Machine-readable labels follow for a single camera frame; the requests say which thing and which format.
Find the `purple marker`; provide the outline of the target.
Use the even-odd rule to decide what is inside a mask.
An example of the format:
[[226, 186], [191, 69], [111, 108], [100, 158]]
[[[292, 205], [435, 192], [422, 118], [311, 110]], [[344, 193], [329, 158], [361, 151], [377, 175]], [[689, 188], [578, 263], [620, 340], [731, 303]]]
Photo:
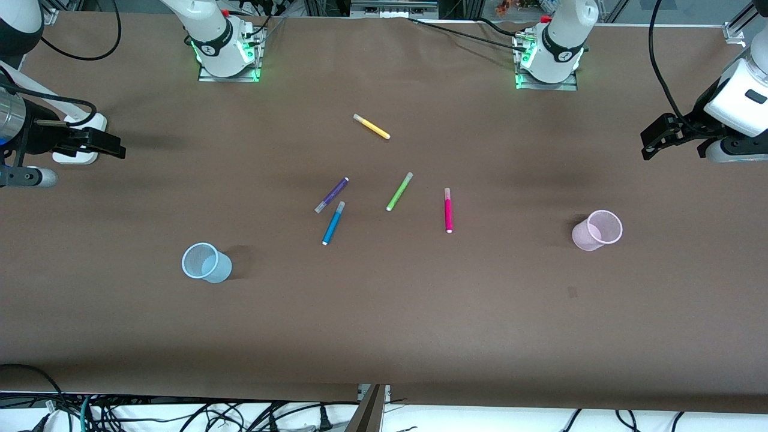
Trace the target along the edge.
[[338, 181], [338, 183], [326, 194], [326, 196], [319, 202], [319, 204], [315, 207], [315, 213], [321, 213], [321, 211], [329, 205], [330, 202], [332, 202], [338, 194], [348, 185], [349, 178], [343, 177], [341, 180]]

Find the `aluminium frame profile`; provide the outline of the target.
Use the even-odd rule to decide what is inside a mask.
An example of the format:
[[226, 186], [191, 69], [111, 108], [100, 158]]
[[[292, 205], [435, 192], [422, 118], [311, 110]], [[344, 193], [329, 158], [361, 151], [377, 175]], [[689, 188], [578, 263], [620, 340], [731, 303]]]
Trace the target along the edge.
[[722, 35], [727, 44], [737, 44], [746, 47], [745, 29], [760, 19], [768, 19], [768, 0], [749, 0], [730, 21], [722, 24]]

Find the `grey rack unit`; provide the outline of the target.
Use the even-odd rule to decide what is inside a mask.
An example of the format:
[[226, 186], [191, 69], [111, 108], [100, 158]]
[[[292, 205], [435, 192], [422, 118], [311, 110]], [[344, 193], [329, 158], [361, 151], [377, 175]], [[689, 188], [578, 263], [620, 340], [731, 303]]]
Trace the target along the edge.
[[350, 0], [349, 17], [439, 19], [438, 0]]

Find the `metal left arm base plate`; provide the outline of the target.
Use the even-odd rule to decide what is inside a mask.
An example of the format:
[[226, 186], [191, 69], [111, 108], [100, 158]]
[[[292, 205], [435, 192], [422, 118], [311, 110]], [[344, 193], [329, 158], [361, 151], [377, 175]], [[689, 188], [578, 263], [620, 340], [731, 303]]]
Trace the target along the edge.
[[545, 83], [535, 79], [529, 70], [523, 67], [523, 61], [529, 60], [530, 54], [534, 52], [535, 42], [532, 32], [516, 32], [511, 37], [514, 47], [523, 47], [523, 52], [515, 52], [515, 85], [516, 89], [543, 90], [543, 91], [576, 91], [578, 90], [578, 79], [576, 72], [572, 71], [570, 76], [560, 83]]

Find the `white desk lamp stand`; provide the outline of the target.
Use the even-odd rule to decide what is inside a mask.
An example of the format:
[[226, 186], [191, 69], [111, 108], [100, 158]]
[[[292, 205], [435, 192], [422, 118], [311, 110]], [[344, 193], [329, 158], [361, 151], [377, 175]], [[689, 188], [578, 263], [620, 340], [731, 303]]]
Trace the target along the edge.
[[[36, 82], [34, 79], [31, 79], [21, 71], [11, 67], [8, 63], [5, 63], [5, 61], [2, 60], [0, 60], [0, 72], [8, 72], [9, 81], [14, 82], [14, 86], [19, 88], [23, 88], [27, 91], [36, 91], [36, 93], [41, 93], [42, 95], [58, 95], [54, 91], [49, 90], [48, 88]], [[79, 102], [55, 101], [50, 99], [47, 99], [46, 102], [55, 109], [60, 110], [60, 112], [65, 115], [65, 121], [70, 123], [77, 123], [79, 121], [84, 122], [83, 125], [74, 126], [75, 129], [82, 130], [84, 128], [91, 127], [99, 131], [106, 130], [107, 119], [94, 107], [90, 109], [91, 113], [93, 114], [93, 116], [90, 117], [89, 114], [85, 112], [85, 110], [80, 109]], [[85, 146], [80, 147], [79, 151], [73, 156], [58, 154], [53, 156], [54, 161], [58, 162], [59, 164], [86, 165], [93, 163], [97, 158], [98, 156], [96, 153], [85, 151]]]

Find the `blue mesh cup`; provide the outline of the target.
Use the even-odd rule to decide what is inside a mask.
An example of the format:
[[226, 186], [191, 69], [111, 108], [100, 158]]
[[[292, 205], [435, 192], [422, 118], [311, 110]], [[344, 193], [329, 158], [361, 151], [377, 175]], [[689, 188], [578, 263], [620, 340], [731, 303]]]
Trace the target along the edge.
[[233, 265], [231, 259], [213, 244], [200, 242], [192, 244], [183, 253], [181, 268], [192, 279], [216, 284], [228, 279]]

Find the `pink mesh cup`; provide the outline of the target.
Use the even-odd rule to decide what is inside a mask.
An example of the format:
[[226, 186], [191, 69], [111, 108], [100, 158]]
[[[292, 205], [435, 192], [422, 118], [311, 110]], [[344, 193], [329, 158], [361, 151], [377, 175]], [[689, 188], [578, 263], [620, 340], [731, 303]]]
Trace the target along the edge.
[[572, 230], [573, 243], [581, 250], [595, 251], [603, 246], [617, 243], [623, 235], [620, 218], [611, 211], [597, 210]]

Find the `blue marker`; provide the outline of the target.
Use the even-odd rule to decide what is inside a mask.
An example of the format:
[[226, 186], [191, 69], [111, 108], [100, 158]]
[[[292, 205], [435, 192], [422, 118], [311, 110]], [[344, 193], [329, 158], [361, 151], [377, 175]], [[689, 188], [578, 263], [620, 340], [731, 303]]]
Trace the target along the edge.
[[340, 221], [340, 218], [341, 218], [342, 213], [344, 211], [345, 205], [346, 205], [346, 203], [343, 202], [343, 201], [338, 203], [338, 206], [335, 209], [334, 215], [332, 216], [332, 218], [331, 218], [331, 220], [329, 222], [329, 225], [328, 225], [326, 231], [324, 232], [324, 236], [323, 236], [323, 240], [322, 240], [322, 244], [323, 245], [329, 245], [330, 242], [332, 241], [332, 238], [334, 237], [335, 230], [337, 229], [337, 226], [338, 226], [338, 222]]

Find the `yellow marker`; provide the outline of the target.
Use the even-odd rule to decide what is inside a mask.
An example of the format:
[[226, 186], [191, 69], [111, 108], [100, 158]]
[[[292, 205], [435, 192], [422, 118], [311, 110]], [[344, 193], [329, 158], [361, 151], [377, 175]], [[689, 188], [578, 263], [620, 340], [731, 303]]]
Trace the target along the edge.
[[354, 114], [353, 115], [353, 119], [357, 123], [360, 123], [360, 125], [364, 126], [368, 130], [372, 131], [374, 134], [376, 134], [379, 137], [381, 137], [382, 139], [385, 139], [385, 140], [391, 139], [391, 134], [389, 134], [388, 132], [384, 131], [381, 127], [378, 127], [377, 125], [375, 125], [371, 121], [363, 118], [361, 115]]

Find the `dark table leg post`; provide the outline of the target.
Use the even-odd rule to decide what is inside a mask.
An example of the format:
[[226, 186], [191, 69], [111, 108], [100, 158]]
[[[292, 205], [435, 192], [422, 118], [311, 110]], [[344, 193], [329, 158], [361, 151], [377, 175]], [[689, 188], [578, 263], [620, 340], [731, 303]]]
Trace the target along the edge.
[[362, 395], [344, 432], [382, 432], [384, 408], [391, 401], [389, 385], [359, 385]]

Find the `green marker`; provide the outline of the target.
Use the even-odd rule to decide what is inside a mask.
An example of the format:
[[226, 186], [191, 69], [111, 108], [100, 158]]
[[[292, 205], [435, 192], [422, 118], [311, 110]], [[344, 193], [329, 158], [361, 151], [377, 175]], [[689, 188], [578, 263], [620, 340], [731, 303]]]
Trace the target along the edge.
[[401, 195], [403, 195], [404, 191], [406, 190], [406, 188], [410, 184], [412, 178], [413, 178], [413, 173], [412, 172], [408, 172], [405, 175], [405, 178], [403, 178], [403, 180], [401, 181], [400, 185], [396, 189], [395, 193], [392, 195], [391, 199], [389, 200], [389, 202], [386, 205], [386, 211], [387, 212], [390, 212], [390, 211], [392, 211], [395, 208], [396, 204], [398, 203], [398, 200], [401, 199]]

